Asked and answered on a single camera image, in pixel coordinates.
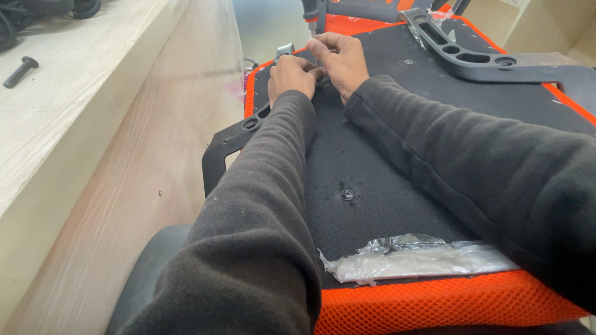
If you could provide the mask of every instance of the screwdriver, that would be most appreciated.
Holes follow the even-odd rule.
[[[316,21],[319,19],[319,8],[317,0],[302,0],[302,7],[304,7],[304,21],[308,23],[308,29],[311,31],[311,37],[315,38],[316,35]],[[315,59],[316,66],[320,67],[319,60]]]

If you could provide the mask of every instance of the bolt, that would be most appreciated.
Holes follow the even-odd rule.
[[[342,192],[342,199],[343,200],[350,201],[353,198],[354,198],[354,192],[352,192],[352,190],[344,190]]]
[[[13,88],[17,86],[18,81],[30,70],[36,69],[39,67],[39,63],[31,57],[23,57],[23,64],[8,77],[8,79],[4,82],[4,87],[6,88]]]

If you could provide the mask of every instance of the person's left hand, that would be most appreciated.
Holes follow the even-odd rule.
[[[327,75],[325,69],[316,67],[304,58],[282,55],[277,65],[271,68],[271,78],[268,83],[271,108],[280,94],[289,89],[300,91],[312,99],[315,94],[316,80],[325,75]]]

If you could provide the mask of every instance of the dark gray sweatshirt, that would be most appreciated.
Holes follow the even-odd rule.
[[[476,234],[596,312],[594,139],[428,101],[388,76],[365,81],[344,112]],[[315,119],[303,93],[279,96],[208,196],[155,298],[121,333],[312,332],[321,287],[304,183]]]

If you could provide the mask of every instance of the hand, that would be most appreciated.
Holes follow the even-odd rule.
[[[311,38],[306,48],[322,62],[331,83],[342,96],[343,104],[369,78],[362,44],[357,38],[327,32]]]
[[[271,108],[280,94],[289,89],[300,91],[312,99],[315,94],[316,80],[325,75],[324,69],[317,68],[304,58],[282,55],[277,65],[271,68],[271,78],[268,82]]]

